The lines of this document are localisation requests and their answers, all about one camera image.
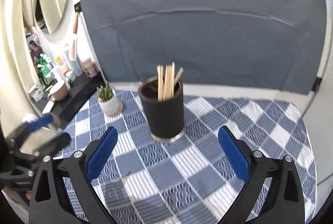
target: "potted succulent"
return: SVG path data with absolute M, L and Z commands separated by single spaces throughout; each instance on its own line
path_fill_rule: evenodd
M 114 116 L 119 113 L 122 106 L 119 103 L 118 98 L 114 95 L 108 82 L 106 82 L 105 87 L 97 87 L 97 93 L 99 105 L 107 116 Z

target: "mug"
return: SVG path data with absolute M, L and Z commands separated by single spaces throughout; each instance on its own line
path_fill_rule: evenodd
M 47 96 L 50 101 L 61 101 L 66 98 L 68 89 L 63 80 L 57 82 L 51 89 Z

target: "metal base ring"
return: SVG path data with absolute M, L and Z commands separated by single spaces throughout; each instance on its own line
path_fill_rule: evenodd
M 172 137 L 172 138 L 168 138 L 168 139 L 164 139 L 164 138 L 160 138 L 157 137 L 156 135 L 154 135 L 153 133 L 150 133 L 150 135 L 152 136 L 152 138 L 160 143 L 171 143 L 174 142 L 178 139 L 180 139 L 182 136 L 184 136 L 184 134 L 186 133 L 186 125 L 184 126 L 183 130 L 180 131 L 176 136 Z

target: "metal screw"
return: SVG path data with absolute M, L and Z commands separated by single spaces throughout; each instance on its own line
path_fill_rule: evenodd
M 292 161 L 292 158 L 291 158 L 290 155 L 286 155 L 286 156 L 284 157 L 284 159 L 285 159 L 286 161 L 288 161 L 288 162 L 291 162 L 291 161 Z
M 74 157 L 75 158 L 80 158 L 82 156 L 82 151 L 76 151 L 75 153 L 74 153 Z
M 261 158 L 262 157 L 262 153 L 260 151 L 254 151 L 254 156 L 257 158 Z
M 50 161 L 50 159 L 51 159 L 51 157 L 49 155 L 47 155 L 43 158 L 43 161 L 48 162 L 48 161 Z

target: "white bottle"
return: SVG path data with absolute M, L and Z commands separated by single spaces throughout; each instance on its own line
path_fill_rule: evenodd
M 54 74 L 55 78 L 57 79 L 57 81 L 61 81 L 63 80 L 66 84 L 67 89 L 69 90 L 71 87 L 65 77 L 65 75 L 62 73 L 62 70 L 59 68 L 59 65 L 56 65 L 53 69 L 52 69 L 52 73 Z
M 69 45 L 65 44 L 64 45 L 64 54 L 66 56 L 66 61 L 71 70 L 73 70 L 73 73 L 75 76 L 79 77 L 82 75 L 83 71 L 81 69 L 80 63 L 76 59 L 76 61 L 71 61 L 69 58 Z

